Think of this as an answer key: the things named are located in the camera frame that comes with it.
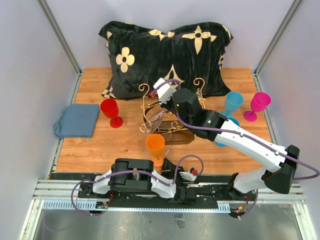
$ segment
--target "blue wine glass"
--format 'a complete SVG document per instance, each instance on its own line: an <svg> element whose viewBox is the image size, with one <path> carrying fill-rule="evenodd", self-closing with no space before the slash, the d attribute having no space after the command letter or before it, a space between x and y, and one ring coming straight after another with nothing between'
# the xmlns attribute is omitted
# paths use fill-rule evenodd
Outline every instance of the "blue wine glass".
<svg viewBox="0 0 320 240"><path fill-rule="evenodd" d="M244 97L237 91L231 91L226 95L224 106L224 111L221 114L225 115L227 118L233 118L232 112L236 111L244 103Z"/></svg>

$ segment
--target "red connector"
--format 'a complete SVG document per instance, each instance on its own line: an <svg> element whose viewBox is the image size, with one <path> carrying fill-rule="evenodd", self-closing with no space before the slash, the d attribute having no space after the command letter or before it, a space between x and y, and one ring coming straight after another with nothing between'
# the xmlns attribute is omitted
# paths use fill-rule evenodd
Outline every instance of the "red connector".
<svg viewBox="0 0 320 240"><path fill-rule="evenodd" d="M157 96L157 92L155 92L155 93L150 92L150 96L151 96L152 98L154 98L155 96Z"/></svg>

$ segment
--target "cup base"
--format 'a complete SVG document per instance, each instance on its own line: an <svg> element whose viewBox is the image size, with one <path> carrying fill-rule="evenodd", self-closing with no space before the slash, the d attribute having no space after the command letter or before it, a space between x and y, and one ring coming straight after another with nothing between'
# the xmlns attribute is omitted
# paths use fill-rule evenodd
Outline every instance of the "cup base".
<svg viewBox="0 0 320 240"><path fill-rule="evenodd" d="M217 146L220 147L220 148L224 148L224 147L227 146L227 145L224 145L224 144L222 144L222 143L218 143L218 142L216 142L216 141L214 141L214 143L215 143L215 145L217 145Z"/></svg>
<svg viewBox="0 0 320 240"><path fill-rule="evenodd" d="M151 161L153 162L153 166L154 167L162 167L162 165L164 164L164 160L165 160L165 155L161 155L161 156L152 156L151 157Z"/></svg>
<svg viewBox="0 0 320 240"><path fill-rule="evenodd" d="M243 117L248 122L255 122L258 118L257 114L254 111L245 111Z"/></svg>
<svg viewBox="0 0 320 240"><path fill-rule="evenodd" d="M222 112L220 112L222 115L225 115L227 118L233 118L234 115L232 114L232 112L228 112L227 110L223 110Z"/></svg>
<svg viewBox="0 0 320 240"><path fill-rule="evenodd" d="M120 128L123 124L124 124L124 120L120 116L117 116L110 120L110 126L113 127L114 129Z"/></svg>

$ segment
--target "orange cup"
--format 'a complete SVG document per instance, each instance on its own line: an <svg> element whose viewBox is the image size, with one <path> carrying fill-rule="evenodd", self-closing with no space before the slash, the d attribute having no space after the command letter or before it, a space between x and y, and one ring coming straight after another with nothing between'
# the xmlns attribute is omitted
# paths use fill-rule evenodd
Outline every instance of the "orange cup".
<svg viewBox="0 0 320 240"><path fill-rule="evenodd" d="M165 138L160 134L151 134L145 140L145 146L151 154L155 167L161 167L165 159Z"/></svg>

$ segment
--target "white wall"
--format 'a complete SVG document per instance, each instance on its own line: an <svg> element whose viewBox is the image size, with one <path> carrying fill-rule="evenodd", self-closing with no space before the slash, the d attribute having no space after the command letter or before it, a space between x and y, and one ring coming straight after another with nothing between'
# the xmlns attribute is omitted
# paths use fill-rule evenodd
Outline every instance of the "white wall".
<svg viewBox="0 0 320 240"><path fill-rule="evenodd" d="M18 239L76 74L36 0L0 1L0 238Z"/></svg>
<svg viewBox="0 0 320 240"><path fill-rule="evenodd" d="M260 74L281 143L300 148L300 160L320 169L320 2L305 0ZM314 174L298 166L296 176ZM320 237L320 178L300 182Z"/></svg>
<svg viewBox="0 0 320 240"><path fill-rule="evenodd" d="M234 39L224 67L255 69L293 0L47 0L78 64L110 67L101 27L116 20L163 32L200 22L224 24Z"/></svg>

